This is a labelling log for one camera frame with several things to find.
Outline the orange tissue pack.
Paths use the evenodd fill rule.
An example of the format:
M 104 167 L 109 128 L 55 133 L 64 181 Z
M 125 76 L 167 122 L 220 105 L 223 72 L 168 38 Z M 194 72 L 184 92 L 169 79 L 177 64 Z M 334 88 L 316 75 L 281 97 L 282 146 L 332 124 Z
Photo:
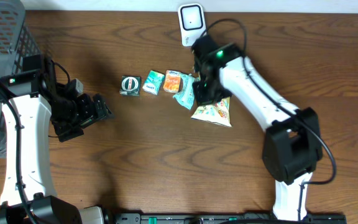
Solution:
M 167 70 L 163 89 L 169 93 L 178 93 L 181 83 L 181 73 L 174 70 Z

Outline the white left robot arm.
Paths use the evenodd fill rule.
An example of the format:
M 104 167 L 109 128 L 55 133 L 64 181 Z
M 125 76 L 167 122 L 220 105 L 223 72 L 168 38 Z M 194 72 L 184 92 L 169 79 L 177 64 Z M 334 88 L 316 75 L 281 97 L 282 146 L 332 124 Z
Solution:
M 83 93 L 81 82 L 57 82 L 57 63 L 42 54 L 24 58 L 22 72 L 0 78 L 6 124 L 6 177 L 0 223 L 113 223 L 102 206 L 79 209 L 59 199 L 50 170 L 49 127 L 60 142 L 83 135 L 113 117 L 99 94 Z

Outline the dark green round-label box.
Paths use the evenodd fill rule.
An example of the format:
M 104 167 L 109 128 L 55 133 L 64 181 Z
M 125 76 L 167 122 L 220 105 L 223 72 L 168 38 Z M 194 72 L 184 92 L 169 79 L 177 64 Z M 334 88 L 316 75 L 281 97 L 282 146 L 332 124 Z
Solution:
M 141 77 L 123 76 L 119 93 L 124 96 L 139 96 Z

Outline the yellow snack chip bag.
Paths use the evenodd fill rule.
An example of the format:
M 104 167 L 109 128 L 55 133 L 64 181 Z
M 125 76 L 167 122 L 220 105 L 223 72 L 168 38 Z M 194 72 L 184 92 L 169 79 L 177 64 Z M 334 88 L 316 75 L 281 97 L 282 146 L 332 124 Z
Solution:
M 199 106 L 191 118 L 231 127 L 229 106 L 230 97 L 223 98 L 215 104 Z

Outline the teal tissue pack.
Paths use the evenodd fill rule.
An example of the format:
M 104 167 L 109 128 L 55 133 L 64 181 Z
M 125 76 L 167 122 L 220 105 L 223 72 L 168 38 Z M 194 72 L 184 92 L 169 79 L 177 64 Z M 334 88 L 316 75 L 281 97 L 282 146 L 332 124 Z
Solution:
M 163 83 L 165 75 L 151 70 L 144 82 L 142 89 L 153 95 L 158 95 L 161 84 Z

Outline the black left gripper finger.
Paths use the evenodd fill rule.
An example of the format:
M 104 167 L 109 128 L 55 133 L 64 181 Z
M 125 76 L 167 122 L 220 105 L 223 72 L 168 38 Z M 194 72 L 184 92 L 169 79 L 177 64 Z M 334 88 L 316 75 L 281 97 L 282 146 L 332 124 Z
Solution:
M 93 102 L 97 114 L 97 120 L 113 119 L 114 115 L 106 104 L 105 99 L 99 93 L 93 96 Z
M 88 119 L 88 120 L 80 123 L 80 128 L 87 128 L 88 126 L 92 125 L 95 122 L 96 122 L 95 119 Z

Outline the mint green pack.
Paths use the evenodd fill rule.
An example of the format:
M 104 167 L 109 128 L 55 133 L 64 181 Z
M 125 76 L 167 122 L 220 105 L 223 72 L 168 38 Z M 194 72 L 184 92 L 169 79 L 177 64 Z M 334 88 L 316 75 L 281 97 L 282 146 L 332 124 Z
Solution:
M 180 77 L 183 82 L 183 86 L 181 91 L 174 94 L 173 98 L 176 99 L 176 101 L 180 105 L 190 110 L 195 100 L 195 96 L 193 92 L 193 84 L 195 82 L 198 82 L 199 78 L 195 78 L 191 74 L 187 75 L 183 73 L 180 75 Z

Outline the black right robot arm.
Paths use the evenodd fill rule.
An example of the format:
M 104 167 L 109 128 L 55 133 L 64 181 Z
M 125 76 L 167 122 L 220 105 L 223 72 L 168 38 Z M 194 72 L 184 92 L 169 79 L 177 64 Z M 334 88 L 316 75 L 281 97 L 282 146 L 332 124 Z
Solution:
M 204 35 L 191 51 L 200 75 L 193 85 L 197 104 L 212 105 L 235 96 L 245 106 L 265 134 L 262 160 L 275 179 L 273 215 L 303 221 L 307 183 L 323 157 L 316 112 L 301 110 L 280 96 L 236 44 L 220 47 Z

